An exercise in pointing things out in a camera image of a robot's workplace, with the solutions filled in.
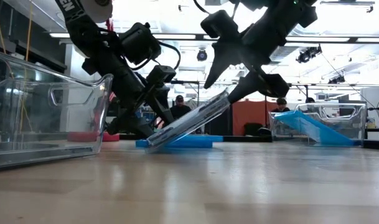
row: clear plastic tray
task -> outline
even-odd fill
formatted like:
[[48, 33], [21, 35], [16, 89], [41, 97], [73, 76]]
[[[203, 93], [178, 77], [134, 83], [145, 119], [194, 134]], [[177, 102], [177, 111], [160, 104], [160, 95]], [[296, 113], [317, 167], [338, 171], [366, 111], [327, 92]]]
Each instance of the clear plastic tray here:
[[0, 53], [0, 167], [100, 151], [112, 75], [83, 82]]
[[274, 141], [307, 146], [362, 146], [366, 104], [312, 103], [295, 111], [270, 113]]
[[186, 136], [222, 114], [230, 106], [228, 95], [229, 93], [226, 90], [223, 91], [205, 104], [147, 138], [146, 140], [149, 143], [149, 147], [146, 148], [147, 152], [153, 153], [161, 150], [169, 142], [174, 142]]

